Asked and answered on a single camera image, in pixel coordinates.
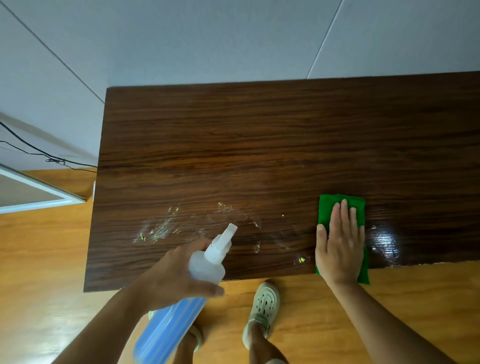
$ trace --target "green cloth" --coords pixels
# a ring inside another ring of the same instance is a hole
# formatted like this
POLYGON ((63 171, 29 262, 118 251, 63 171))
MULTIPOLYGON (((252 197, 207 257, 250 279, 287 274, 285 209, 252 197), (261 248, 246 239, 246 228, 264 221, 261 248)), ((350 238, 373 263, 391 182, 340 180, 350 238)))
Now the green cloth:
MULTIPOLYGON (((318 204, 318 223, 323 224, 327 232, 330 227, 330 216, 332 215, 333 206, 337 202, 342 202, 344 198, 347 199, 348 207, 354 207, 357 209, 358 226, 365 225, 365 200, 363 198, 345 196, 344 194, 323 194, 320 196, 320 202, 318 204)), ((315 271, 320 275, 317 266, 315 266, 315 271)), ((370 284, 368 279, 368 251, 366 247, 363 248, 363 261, 357 282, 370 284)))

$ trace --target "white frame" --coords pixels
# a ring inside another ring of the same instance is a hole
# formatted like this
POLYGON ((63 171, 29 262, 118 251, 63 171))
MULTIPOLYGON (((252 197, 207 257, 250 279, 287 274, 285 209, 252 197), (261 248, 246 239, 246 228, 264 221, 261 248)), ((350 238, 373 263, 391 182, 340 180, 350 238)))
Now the white frame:
POLYGON ((33 202, 30 204, 21 204, 14 206, 0 206, 0 214, 7 214, 10 212, 17 211, 26 211, 26 210, 35 210, 38 208, 46 207, 56 207, 56 206, 66 206, 66 205, 75 205, 82 204, 86 200, 76 194, 71 194, 70 192, 64 191, 58 187, 52 186, 51 184, 42 182, 34 177, 31 177, 27 174, 13 170, 7 166, 0 164, 0 174, 6 177, 9 177, 13 180, 28 184, 29 186, 38 188, 39 190, 46 191, 55 196, 62 197, 61 200, 52 200, 52 201, 43 201, 43 202, 33 202))

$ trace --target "forearm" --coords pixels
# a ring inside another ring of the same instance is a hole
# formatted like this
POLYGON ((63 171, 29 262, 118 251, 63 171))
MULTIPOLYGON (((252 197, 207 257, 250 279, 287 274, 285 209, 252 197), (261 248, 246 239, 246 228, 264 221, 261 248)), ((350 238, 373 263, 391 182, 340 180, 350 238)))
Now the forearm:
POLYGON ((376 364, 451 364, 448 356, 397 319, 359 284, 332 291, 376 364))
POLYGON ((122 289, 54 361, 54 364, 117 363, 143 316, 132 290, 122 289))

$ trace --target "translucent plastic bottle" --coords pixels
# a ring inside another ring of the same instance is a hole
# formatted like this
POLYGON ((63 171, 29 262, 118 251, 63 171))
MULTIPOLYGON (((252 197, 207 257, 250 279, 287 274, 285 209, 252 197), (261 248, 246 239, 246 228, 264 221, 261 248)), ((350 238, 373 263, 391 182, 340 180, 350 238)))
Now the translucent plastic bottle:
MULTIPOLYGON (((237 227, 229 224, 223 234, 213 239, 204 252, 195 252, 188 268, 193 278, 219 284, 225 276, 222 261, 232 246, 237 227)), ((141 364, 163 364, 204 307, 206 298, 186 298, 155 311, 152 319, 135 344, 133 357, 141 364)))

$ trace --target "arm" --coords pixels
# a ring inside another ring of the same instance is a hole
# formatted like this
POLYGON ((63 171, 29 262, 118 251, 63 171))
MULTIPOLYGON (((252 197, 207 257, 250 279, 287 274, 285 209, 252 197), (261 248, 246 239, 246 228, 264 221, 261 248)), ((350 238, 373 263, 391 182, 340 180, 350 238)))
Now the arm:
POLYGON ((210 243, 201 238, 165 254, 130 286, 117 292, 53 363, 116 363, 133 329, 148 311, 187 297, 222 296, 223 288, 195 280, 188 271, 193 252, 210 243))
POLYGON ((345 309, 376 364, 452 364, 452 359, 393 316, 358 283, 365 230, 357 227, 356 209, 335 204, 330 232, 317 226, 318 270, 345 309))

